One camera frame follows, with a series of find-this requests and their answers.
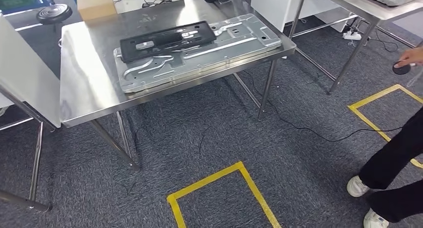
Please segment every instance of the power strip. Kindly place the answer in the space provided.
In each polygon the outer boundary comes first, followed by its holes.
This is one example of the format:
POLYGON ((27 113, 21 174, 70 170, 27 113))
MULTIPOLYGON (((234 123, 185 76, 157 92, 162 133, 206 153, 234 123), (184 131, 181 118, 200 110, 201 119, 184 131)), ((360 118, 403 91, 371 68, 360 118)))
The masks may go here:
POLYGON ((348 31, 344 33, 342 37, 346 40, 361 40, 361 34, 358 32, 351 33, 351 31, 348 31))

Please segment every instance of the foot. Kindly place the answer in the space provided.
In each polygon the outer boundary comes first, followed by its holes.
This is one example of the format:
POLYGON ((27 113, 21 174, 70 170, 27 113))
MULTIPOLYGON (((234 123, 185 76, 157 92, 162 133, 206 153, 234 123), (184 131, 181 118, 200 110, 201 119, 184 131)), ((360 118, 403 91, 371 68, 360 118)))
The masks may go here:
POLYGON ((370 188, 364 185, 358 176, 351 178, 347 184, 347 191, 353 197, 360 197, 369 190, 370 188))
POLYGON ((364 228, 386 228, 389 226, 389 222, 370 209, 364 217, 363 225, 364 228))

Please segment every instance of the stainless steel table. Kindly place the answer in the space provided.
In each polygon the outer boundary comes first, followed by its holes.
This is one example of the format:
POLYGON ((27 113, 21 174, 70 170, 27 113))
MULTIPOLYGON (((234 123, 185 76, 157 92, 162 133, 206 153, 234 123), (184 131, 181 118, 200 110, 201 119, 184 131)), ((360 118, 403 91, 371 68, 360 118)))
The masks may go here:
POLYGON ((180 0, 114 16, 64 26, 61 42, 60 117, 66 127, 91 122, 100 135, 119 151, 133 168, 120 111, 205 82, 233 74, 259 107, 265 110, 276 60, 295 51, 295 44, 256 13, 244 0, 210 4, 204 0, 180 0), (206 20, 208 23, 254 13, 282 40, 282 46, 247 59, 227 63, 197 75, 175 80, 137 93, 123 93, 113 50, 119 40, 143 33, 206 20), (246 68, 272 61, 260 103, 236 74, 246 68), (98 123, 97 118, 116 113, 124 140, 122 149, 98 123))
POLYGON ((346 20, 349 20, 354 17, 360 17, 362 19, 365 19, 365 22, 369 24, 367 27, 367 30, 364 32, 364 35, 362 36, 363 39, 360 40, 360 43, 357 45, 357 47, 354 49, 353 53, 351 54, 348 61, 344 64, 340 74, 338 76, 333 76, 330 72, 328 72, 325 68, 323 68, 320 64, 318 64, 316 61, 314 61, 311 57, 309 57, 307 54, 305 54, 303 51, 301 51, 299 48, 297 48, 297 51, 304 56, 307 60, 309 60, 313 65, 315 65, 318 69, 320 69, 323 73, 325 73, 330 79, 334 81, 332 87, 329 90, 329 94, 332 93, 337 86, 339 85, 342 77, 345 75, 348 67, 350 66, 353 59, 356 57, 359 50, 363 47, 363 45, 367 41, 367 37, 369 37, 370 33, 376 28, 379 31, 383 32, 384 34, 392 37, 393 39, 409 46, 409 47, 415 47, 413 44, 403 40, 402 38, 386 31, 385 29, 381 28, 379 25, 386 21, 394 21, 398 20, 402 17, 406 17, 408 15, 411 15, 413 13, 417 13, 419 11, 423 10, 423 0, 416 0, 401 6, 397 7, 389 7, 385 4, 382 4, 380 2, 377 2, 375 0, 330 0, 339 6, 345 8, 346 10, 354 13, 354 16, 340 19, 337 21, 334 21, 332 23, 328 23, 316 28, 308 29, 306 31, 302 31, 299 33, 295 33, 295 29, 298 23, 298 19, 301 13, 302 6, 304 4, 304 0, 300 0, 300 4, 297 9, 296 18, 294 20, 294 23, 291 28, 291 32, 289 34, 289 38, 297 37, 309 32, 316 31, 318 29, 322 29, 324 27, 328 27, 334 24, 337 24, 339 22, 343 22, 346 20))

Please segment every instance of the person's hand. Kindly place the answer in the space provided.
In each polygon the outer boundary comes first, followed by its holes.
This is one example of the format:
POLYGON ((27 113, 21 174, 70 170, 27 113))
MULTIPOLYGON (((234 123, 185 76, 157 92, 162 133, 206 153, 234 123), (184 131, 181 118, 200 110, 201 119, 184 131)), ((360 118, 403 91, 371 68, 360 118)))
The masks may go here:
POLYGON ((405 51, 400 57, 400 62, 395 65, 395 68, 404 67, 411 63, 423 64, 423 47, 405 51))

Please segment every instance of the black round object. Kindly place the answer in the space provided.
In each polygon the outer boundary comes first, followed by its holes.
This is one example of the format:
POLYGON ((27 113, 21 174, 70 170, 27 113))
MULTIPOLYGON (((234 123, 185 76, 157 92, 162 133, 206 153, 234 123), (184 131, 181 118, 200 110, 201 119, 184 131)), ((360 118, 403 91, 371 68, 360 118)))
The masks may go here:
POLYGON ((37 20, 41 24, 61 23, 72 15, 72 9, 66 4, 53 4, 37 13, 37 20))
POLYGON ((397 75, 404 75, 404 74, 407 74, 408 72, 410 72, 411 71, 411 66, 410 65, 405 65, 405 66, 403 66, 403 67, 399 67, 399 68, 396 68, 396 67, 394 67, 394 66, 392 66, 392 71, 394 71, 394 73, 395 74, 397 74, 397 75))

